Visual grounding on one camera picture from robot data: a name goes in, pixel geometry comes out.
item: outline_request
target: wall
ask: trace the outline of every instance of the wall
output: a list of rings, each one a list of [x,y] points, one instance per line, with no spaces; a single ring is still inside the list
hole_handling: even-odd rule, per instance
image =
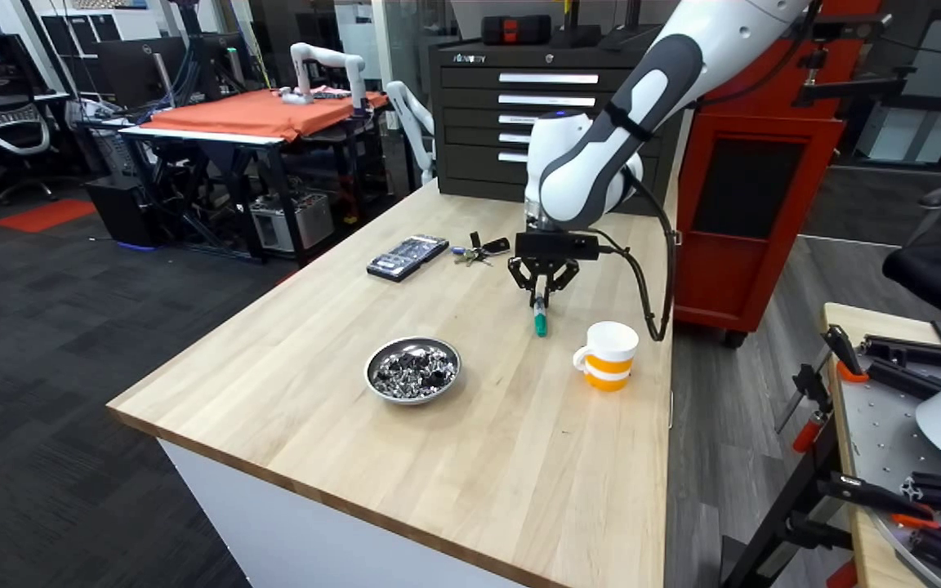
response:
[[[892,71],[916,61],[916,49],[925,41],[928,21],[941,14],[941,0],[884,0],[884,9],[892,14],[892,27],[869,49],[866,71]]]

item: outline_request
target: wooden table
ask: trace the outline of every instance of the wooden table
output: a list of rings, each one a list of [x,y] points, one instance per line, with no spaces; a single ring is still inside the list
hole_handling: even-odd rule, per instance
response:
[[[866,337],[897,337],[897,341],[916,341],[916,343],[939,343],[939,335],[925,321],[907,321],[892,313],[877,313],[862,308],[848,308],[848,305],[823,305],[826,323],[840,323],[854,345],[859,345]],[[855,471],[854,465],[854,431],[848,427],[843,416],[843,389],[840,380],[830,380],[830,399],[832,399],[832,418],[838,418],[838,447],[840,447],[840,468],[848,474]],[[872,513],[854,509],[854,553],[855,553],[855,571],[859,586],[872,588],[922,588],[922,577],[908,571],[898,559],[897,550],[888,546],[885,532],[877,527]]]
[[[254,586],[665,586],[669,337],[645,337],[617,395],[568,365],[596,321],[645,335],[629,264],[585,263],[551,297],[550,341],[507,257],[366,274],[407,235],[469,245],[520,223],[520,204],[433,184],[108,410],[163,441]],[[599,229],[636,251],[660,305],[658,223]],[[363,365],[399,337],[451,343],[462,389],[425,410],[371,395]]]

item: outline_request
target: metal bowl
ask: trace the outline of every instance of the metal bowl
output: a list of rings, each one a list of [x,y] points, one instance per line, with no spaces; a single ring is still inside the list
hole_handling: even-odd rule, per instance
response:
[[[455,389],[462,358],[429,337],[386,343],[366,364],[366,385],[392,406],[429,406]]]

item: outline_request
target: white cup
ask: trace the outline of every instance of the white cup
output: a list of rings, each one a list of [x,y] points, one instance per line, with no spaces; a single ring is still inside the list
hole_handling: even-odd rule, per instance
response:
[[[617,391],[634,373],[642,337],[629,323],[600,321],[588,327],[588,343],[572,356],[572,365],[599,391]]]

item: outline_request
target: cable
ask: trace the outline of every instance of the cable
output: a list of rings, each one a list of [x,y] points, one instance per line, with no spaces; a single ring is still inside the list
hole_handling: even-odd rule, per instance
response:
[[[800,27],[798,27],[798,41],[790,43],[790,49],[789,49],[761,80],[756,80],[751,85],[744,85],[744,90],[738,90],[738,92],[733,92],[733,95],[720,95],[720,97],[709,97],[709,103],[700,103],[700,104],[738,103],[738,97],[756,95],[759,90],[764,90],[774,74],[781,74],[781,71],[790,64],[790,59],[798,55],[798,49],[805,46],[807,29],[810,29],[810,27],[818,22],[818,17],[820,17],[820,8],[823,8],[823,0],[810,0],[810,3],[807,3],[807,14],[805,14],[805,21],[800,21]]]
[[[660,218],[660,229],[665,229],[665,241],[667,241],[667,294],[665,294],[665,313],[660,313],[660,323],[658,323],[658,313],[654,313],[654,305],[647,297],[647,281],[645,281],[645,272],[642,272],[642,263],[632,255],[632,250],[617,245],[609,231],[600,229],[585,229],[585,231],[596,231],[600,235],[616,255],[621,255],[632,272],[634,272],[634,281],[636,281],[636,297],[642,297],[642,311],[645,311],[645,327],[654,341],[665,341],[667,337],[667,327],[669,327],[669,311],[675,311],[675,292],[676,292],[676,250],[681,250],[681,231],[675,231],[669,225],[669,217],[667,210],[660,206],[660,199],[654,196],[654,191],[647,191],[634,173],[629,173],[629,184],[645,193],[645,199],[654,206],[658,218]]]

